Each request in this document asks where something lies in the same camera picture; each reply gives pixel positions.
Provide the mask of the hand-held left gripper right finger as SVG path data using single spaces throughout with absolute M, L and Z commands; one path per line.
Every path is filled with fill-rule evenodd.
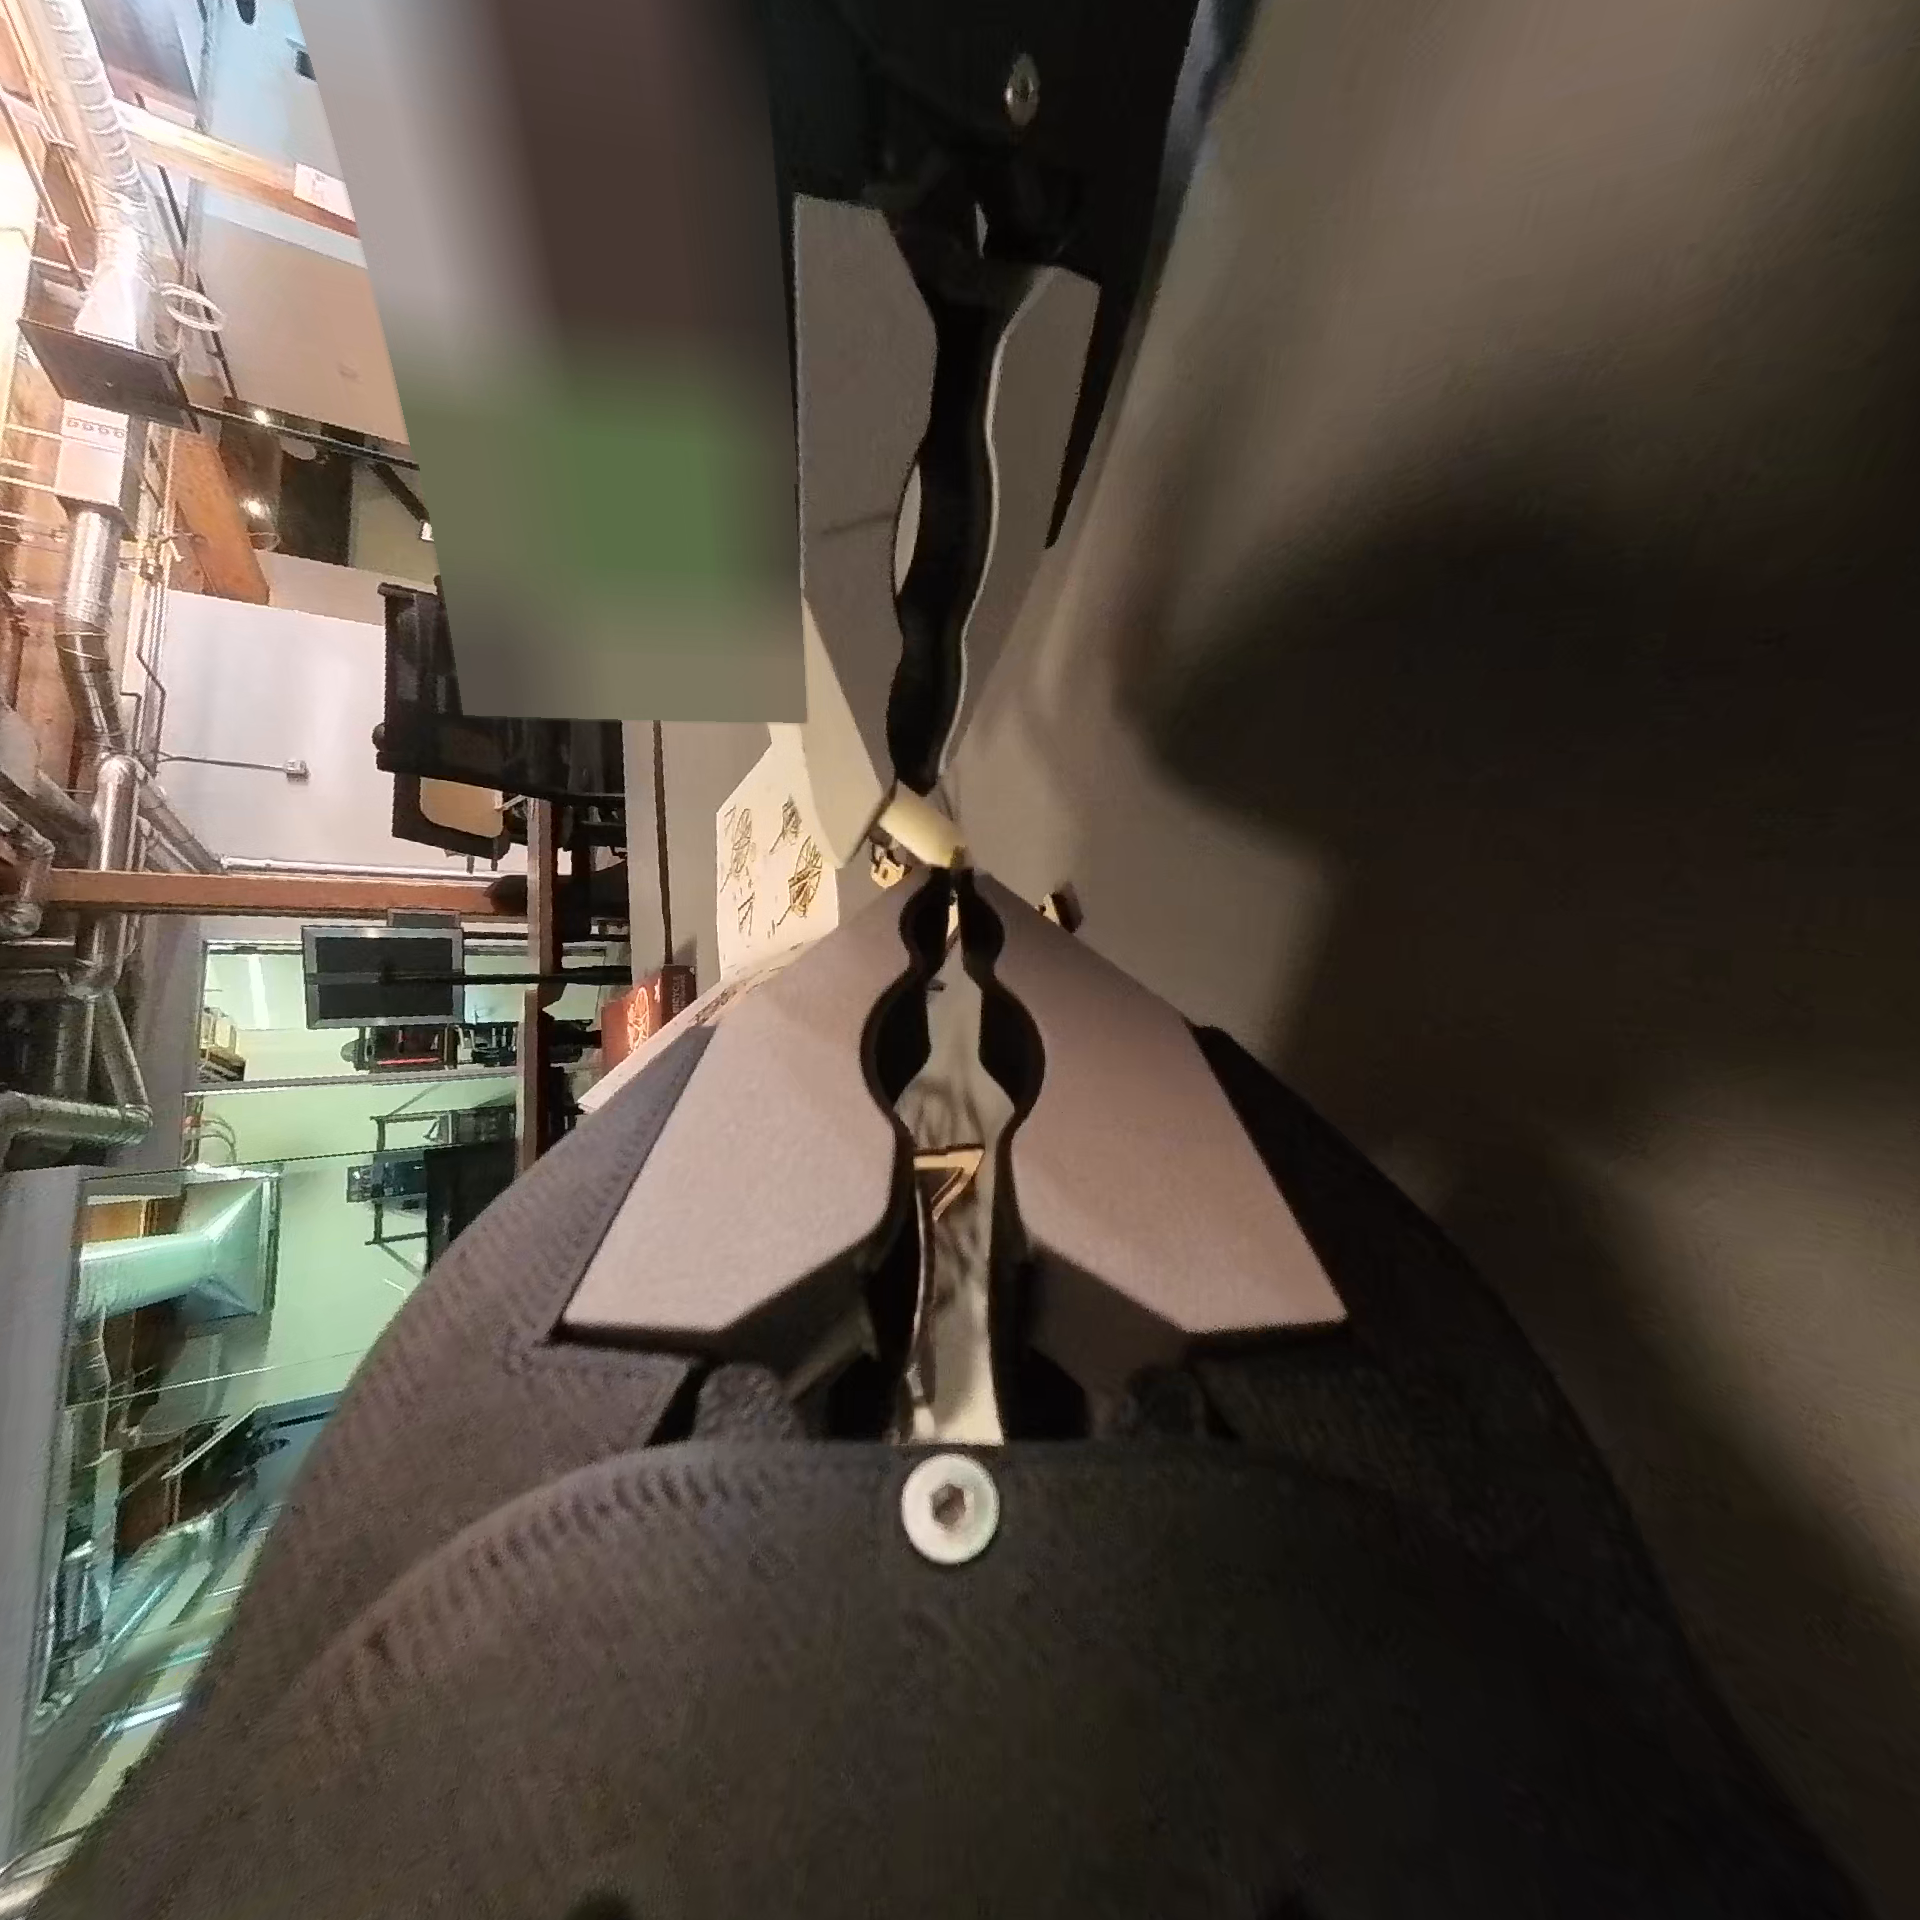
M 982 874 L 956 878 L 981 1065 L 1008 1101 L 1014 1340 L 1273 1340 L 1346 1310 L 1187 1018 Z

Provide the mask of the black office chair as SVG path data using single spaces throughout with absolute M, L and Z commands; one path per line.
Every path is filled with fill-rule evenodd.
M 530 842 L 531 804 L 550 804 L 565 854 L 623 849 L 623 729 L 469 714 L 441 593 L 381 586 L 378 596 L 384 663 L 371 755 L 393 780 L 393 833 L 438 854 L 499 860 Z

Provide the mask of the white instruction booklet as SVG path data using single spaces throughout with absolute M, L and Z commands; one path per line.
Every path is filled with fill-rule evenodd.
M 794 729 L 768 748 L 713 817 L 713 931 L 719 979 L 825 937 L 837 926 L 837 862 L 816 820 Z

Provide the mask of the small black screen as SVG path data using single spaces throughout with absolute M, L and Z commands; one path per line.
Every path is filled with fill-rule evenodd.
M 304 926 L 298 980 L 307 1030 L 460 1024 L 466 940 L 460 926 Z

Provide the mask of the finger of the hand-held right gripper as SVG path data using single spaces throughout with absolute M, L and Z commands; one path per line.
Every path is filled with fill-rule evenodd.
M 895 540 L 934 381 L 934 323 L 885 217 L 794 199 L 800 755 L 831 857 L 869 839 L 893 771 Z
M 918 522 L 895 588 L 893 771 L 927 797 L 1021 617 L 1081 474 L 1098 289 L 1065 269 L 918 273 L 934 381 L 912 460 Z

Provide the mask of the dark red product box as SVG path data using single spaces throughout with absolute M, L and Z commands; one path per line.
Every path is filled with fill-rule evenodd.
M 698 995 L 698 970 L 665 963 L 617 990 L 597 1009 L 598 1063 L 614 1069 L 680 1018 Z

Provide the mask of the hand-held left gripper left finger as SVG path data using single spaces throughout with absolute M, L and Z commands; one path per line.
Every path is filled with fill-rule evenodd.
M 927 1057 L 952 876 L 925 874 L 762 972 L 611 1097 L 659 1129 L 562 1329 L 582 1341 L 837 1341 L 909 1214 L 898 1091 Z

